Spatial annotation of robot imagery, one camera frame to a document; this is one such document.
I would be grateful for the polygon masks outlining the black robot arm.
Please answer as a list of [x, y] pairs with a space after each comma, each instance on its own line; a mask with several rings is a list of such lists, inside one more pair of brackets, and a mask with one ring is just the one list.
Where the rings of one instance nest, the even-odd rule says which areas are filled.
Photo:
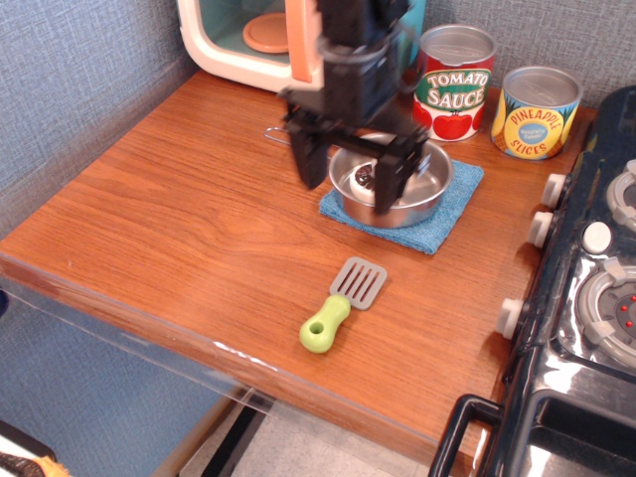
[[285, 89], [284, 127], [302, 182], [317, 188], [327, 176], [327, 152], [337, 145], [377, 161], [375, 212], [385, 215], [422, 162], [426, 134], [398, 100], [400, 19], [406, 1], [320, 1], [318, 50], [324, 85]]

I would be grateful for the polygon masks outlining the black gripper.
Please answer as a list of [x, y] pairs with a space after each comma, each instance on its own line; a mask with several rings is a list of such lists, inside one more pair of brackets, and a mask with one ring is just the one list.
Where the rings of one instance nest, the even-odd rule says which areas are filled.
[[323, 140], [381, 132], [396, 137], [375, 166], [375, 213], [386, 215], [403, 195], [406, 182], [421, 163], [426, 133], [398, 106], [408, 91], [399, 72], [399, 46], [377, 42], [347, 47], [320, 42], [324, 84], [320, 89], [286, 88], [284, 127], [301, 181], [309, 190], [327, 176], [329, 145]]

